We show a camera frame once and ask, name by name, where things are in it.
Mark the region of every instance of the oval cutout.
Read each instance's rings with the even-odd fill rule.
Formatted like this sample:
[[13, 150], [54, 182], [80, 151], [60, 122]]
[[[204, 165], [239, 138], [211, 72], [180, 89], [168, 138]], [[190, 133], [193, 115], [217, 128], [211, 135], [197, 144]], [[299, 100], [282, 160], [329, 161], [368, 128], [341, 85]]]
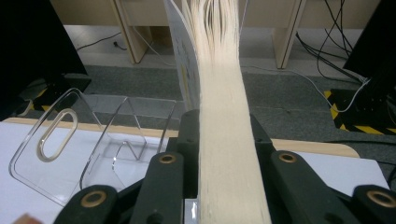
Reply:
[[[58, 127], [59, 123], [62, 121], [64, 116], [70, 115], [73, 119], [73, 126], [70, 129], [70, 131], [67, 133], [67, 136], [64, 138], [62, 143], [58, 146], [58, 149], [51, 155], [51, 156], [46, 156], [44, 153], [44, 145], [46, 144], [46, 141], [49, 139], [50, 135], [52, 132], [55, 130], [56, 127]], [[44, 132], [43, 136], [38, 141], [37, 145], [37, 157], [43, 161], [43, 162], [50, 162], [56, 160], [59, 155], [62, 153], [64, 150], [64, 147], [66, 146], [67, 142], [70, 140], [72, 137], [73, 133], [76, 131], [78, 126], [78, 117], [77, 114], [74, 110], [70, 108], [66, 108], [59, 112], [59, 114], [56, 116], [56, 118], [53, 120], [51, 125], [48, 127], [48, 129]]]

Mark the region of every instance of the yellow black hazard tape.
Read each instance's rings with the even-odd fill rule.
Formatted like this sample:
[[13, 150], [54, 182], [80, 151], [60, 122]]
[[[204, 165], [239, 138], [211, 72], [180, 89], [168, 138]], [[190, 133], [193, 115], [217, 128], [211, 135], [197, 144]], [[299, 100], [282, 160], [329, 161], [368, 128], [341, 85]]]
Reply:
[[[325, 91], [324, 95], [326, 96], [327, 100], [331, 103], [332, 108], [337, 109], [337, 106], [334, 103], [332, 92]], [[396, 128], [347, 124], [347, 123], [344, 123], [342, 116], [340, 116], [340, 113], [338, 113], [337, 111], [335, 111], [331, 108], [330, 108], [330, 111], [332, 114], [332, 120], [334, 121], [334, 125], [338, 129], [349, 131], [349, 132], [358, 132], [358, 133], [396, 135]]]
[[[41, 91], [36, 98], [40, 97], [45, 91], [47, 90], [44, 89], [43, 91]], [[35, 104], [35, 101], [33, 101], [32, 105], [30, 106], [31, 110], [39, 110], [39, 111], [47, 111], [50, 109], [50, 105], [39, 105], [39, 104]]]

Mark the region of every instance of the transparent plastic panel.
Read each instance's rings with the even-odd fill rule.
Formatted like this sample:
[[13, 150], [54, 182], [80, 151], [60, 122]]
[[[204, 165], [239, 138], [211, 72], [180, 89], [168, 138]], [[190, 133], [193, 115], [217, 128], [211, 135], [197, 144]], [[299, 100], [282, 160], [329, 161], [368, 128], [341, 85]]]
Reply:
[[9, 171], [60, 205], [91, 185], [122, 190], [143, 178], [151, 157], [177, 136], [184, 108], [182, 102], [72, 89], [37, 121]]
[[[81, 130], [80, 120], [92, 125]], [[13, 177], [65, 204], [103, 129], [82, 94], [68, 91], [37, 121], [9, 165]]]

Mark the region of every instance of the gray floor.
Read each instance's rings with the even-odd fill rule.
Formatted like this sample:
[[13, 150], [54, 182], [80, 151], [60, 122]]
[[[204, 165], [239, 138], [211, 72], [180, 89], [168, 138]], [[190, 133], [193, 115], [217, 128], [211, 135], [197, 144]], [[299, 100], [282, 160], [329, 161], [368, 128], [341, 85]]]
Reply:
[[[100, 26], [66, 26], [66, 30], [76, 48], [120, 31], [118, 27]], [[361, 30], [346, 30], [345, 33], [353, 45]], [[325, 39], [324, 30], [299, 30], [299, 34], [315, 48], [320, 48]], [[334, 39], [340, 40], [338, 35], [334, 35]], [[92, 78], [85, 93], [181, 100], [176, 69], [164, 63], [175, 63], [172, 48], [154, 41], [152, 47], [161, 56], [150, 50], [141, 63], [131, 64], [127, 52], [115, 48], [114, 41], [121, 47], [125, 46], [121, 36], [117, 35], [78, 52]], [[330, 42], [323, 50], [346, 56]], [[347, 140], [350, 142], [345, 144], [358, 151], [362, 158], [396, 163], [395, 146], [378, 143], [396, 144], [396, 136], [350, 133], [334, 127], [327, 103], [301, 75], [309, 77], [320, 91], [331, 88], [356, 90], [359, 86], [322, 77], [318, 67], [327, 77], [346, 78], [323, 63], [318, 66], [316, 59], [300, 43], [295, 41], [287, 68], [277, 70], [271, 31], [244, 28], [240, 57], [250, 111], [270, 137], [316, 142]], [[339, 67], [345, 62], [330, 59]], [[393, 166], [382, 163], [380, 166], [384, 177], [388, 178]]]

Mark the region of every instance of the machine part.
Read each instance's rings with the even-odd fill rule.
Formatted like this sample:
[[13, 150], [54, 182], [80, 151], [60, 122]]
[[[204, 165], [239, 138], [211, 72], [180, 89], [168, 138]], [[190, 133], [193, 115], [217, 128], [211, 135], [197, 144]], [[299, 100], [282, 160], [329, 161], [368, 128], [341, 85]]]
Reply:
[[177, 152], [184, 158], [184, 198], [198, 195], [199, 110], [191, 110], [181, 117], [177, 138]]
[[183, 157], [164, 152], [152, 157], [130, 219], [136, 223], [183, 223]]
[[271, 163], [273, 182], [293, 223], [360, 223], [301, 156], [278, 151]]
[[350, 208], [361, 223], [395, 223], [396, 192], [375, 185], [357, 186]]
[[116, 206], [117, 199], [116, 190], [110, 186], [85, 188], [73, 196], [54, 224], [118, 223], [120, 214]]

